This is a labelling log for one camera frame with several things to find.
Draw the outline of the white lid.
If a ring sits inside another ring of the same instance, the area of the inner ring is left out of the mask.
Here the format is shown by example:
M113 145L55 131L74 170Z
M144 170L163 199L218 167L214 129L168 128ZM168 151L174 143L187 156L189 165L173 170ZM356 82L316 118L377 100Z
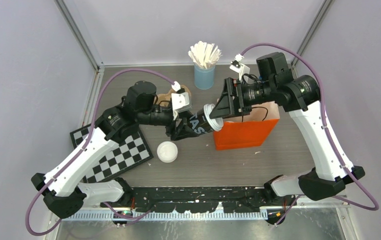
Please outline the white lid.
M211 113L214 110L215 105L210 103L210 104L205 104L203 106L203 112L204 112L204 117L206 121L208 122L208 126L215 132L219 132L223 126L224 126L224 120L221 117L213 118L211 117Z

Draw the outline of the stack of white lids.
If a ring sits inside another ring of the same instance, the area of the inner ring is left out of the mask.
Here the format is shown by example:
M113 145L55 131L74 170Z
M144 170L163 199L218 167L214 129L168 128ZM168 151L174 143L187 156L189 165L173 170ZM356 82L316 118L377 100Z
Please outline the stack of white lids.
M172 163L178 157L178 147L171 141L164 141L158 145L156 154L163 163Z

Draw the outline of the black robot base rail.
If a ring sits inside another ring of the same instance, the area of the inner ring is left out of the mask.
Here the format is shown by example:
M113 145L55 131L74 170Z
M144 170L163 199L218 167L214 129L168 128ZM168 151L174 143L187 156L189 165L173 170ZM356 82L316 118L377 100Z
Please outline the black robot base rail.
M222 207L224 213L255 213L260 207L278 207L284 210L295 200L295 195L270 198L258 186L204 186L204 187L133 187L113 208L131 208L140 213L212 213Z

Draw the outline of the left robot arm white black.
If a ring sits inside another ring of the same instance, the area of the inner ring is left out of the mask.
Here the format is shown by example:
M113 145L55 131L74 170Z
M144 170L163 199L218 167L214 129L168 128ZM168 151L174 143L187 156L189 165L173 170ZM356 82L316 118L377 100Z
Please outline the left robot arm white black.
M161 106L156 86L138 81L131 86L121 103L106 109L91 126L85 140L50 172L36 173L31 181L47 208L60 219L66 219L84 206L103 202L126 207L131 203L130 186L122 178L105 182L83 183L82 179L112 148L139 130L140 125L165 126L167 135L180 112L191 107L191 97L177 82L167 106Z

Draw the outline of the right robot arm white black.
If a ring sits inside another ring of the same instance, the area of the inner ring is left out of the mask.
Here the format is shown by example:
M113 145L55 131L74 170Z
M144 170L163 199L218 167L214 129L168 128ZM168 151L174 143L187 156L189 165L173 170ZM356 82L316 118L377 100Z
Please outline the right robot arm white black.
M250 120L234 122L265 103L275 103L289 114L300 130L314 161L314 167L295 175L278 175L264 184L264 200L277 205L289 195L304 195L313 201L333 197L348 184L365 176L361 166L346 156L327 119L319 83L309 75L294 78L285 55L274 52L256 60L260 79L248 83L249 68L238 54L230 64L237 78L226 78L220 98L210 113L222 123L214 132L218 150L259 146L277 123Z

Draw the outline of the orange paper takeout bag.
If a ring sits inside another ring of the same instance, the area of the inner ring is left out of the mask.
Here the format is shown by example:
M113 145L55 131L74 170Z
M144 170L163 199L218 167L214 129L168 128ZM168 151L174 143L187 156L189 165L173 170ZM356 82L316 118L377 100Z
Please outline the orange paper takeout bag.
M249 115L223 120L220 131L213 133L218 151L259 147L280 120L279 106L272 102L256 104Z

